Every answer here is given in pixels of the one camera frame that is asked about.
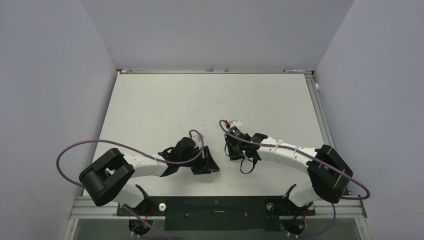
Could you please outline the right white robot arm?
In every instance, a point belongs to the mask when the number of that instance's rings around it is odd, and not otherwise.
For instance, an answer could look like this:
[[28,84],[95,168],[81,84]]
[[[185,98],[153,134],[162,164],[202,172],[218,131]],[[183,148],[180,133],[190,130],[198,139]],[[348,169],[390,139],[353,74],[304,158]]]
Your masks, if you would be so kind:
[[225,136],[231,150],[258,161],[270,161],[294,168],[308,175],[309,181],[288,190],[282,207],[289,214],[316,200],[337,204],[346,190],[353,171],[330,145],[320,148],[300,147],[273,139],[265,134],[249,136],[240,129],[226,126]]

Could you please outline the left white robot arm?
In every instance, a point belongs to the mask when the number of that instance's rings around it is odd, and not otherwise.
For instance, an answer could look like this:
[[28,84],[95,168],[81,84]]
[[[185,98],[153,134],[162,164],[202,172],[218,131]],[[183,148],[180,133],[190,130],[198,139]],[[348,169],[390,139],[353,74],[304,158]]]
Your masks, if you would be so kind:
[[183,137],[173,147],[158,153],[158,157],[123,154],[111,148],[84,169],[79,181],[96,206],[110,202],[127,205],[136,215],[143,215],[149,208],[149,195],[129,179],[155,176],[167,177],[179,168],[190,168],[194,175],[212,174],[220,171],[208,146],[202,145],[201,137]]

